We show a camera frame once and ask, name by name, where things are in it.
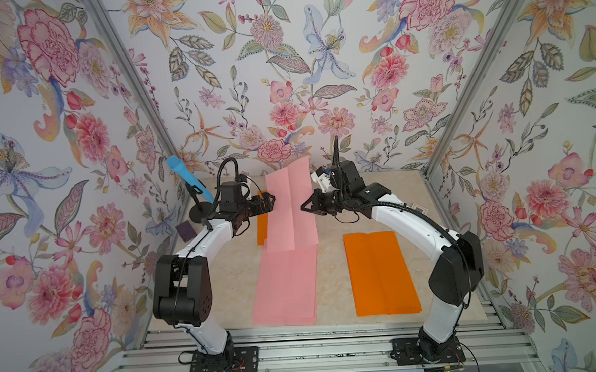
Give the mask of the large pink paper sheet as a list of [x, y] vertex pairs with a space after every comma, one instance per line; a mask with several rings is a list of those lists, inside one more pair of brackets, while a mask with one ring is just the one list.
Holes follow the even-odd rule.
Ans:
[[262, 249], [252, 311], [257, 326], [305, 326], [317, 321], [317, 246], [289, 252]]

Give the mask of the orange paper sheet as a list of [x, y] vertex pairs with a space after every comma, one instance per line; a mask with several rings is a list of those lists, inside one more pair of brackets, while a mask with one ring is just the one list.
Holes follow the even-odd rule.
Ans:
[[359, 317], [422, 312], [394, 232], [346, 234], [343, 240]]

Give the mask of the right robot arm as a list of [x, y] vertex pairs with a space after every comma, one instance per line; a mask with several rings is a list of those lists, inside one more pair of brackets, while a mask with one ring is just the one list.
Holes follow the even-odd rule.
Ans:
[[417, 363], [445, 360], [460, 345], [458, 322], [484, 277], [480, 239], [472, 232], [441, 227], [380, 183], [366, 184], [351, 161], [335, 158], [330, 167], [318, 168], [311, 177], [318, 187], [301, 205], [302, 211], [321, 216], [344, 211], [362, 214], [403, 236], [433, 262], [429, 316], [412, 343], [392, 351], [395, 359], [412, 353]]

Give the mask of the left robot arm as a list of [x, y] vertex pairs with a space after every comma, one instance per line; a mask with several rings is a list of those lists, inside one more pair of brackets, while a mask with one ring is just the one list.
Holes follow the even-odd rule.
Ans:
[[228, 372], [243, 365], [236, 361], [231, 334], [211, 314], [210, 263], [226, 243], [242, 233], [243, 224], [275, 207], [273, 194], [244, 194], [246, 188], [248, 184], [239, 181], [218, 185], [215, 202], [201, 218], [201, 233], [178, 253], [160, 257], [155, 266], [153, 315], [193, 340], [196, 349], [190, 372]]

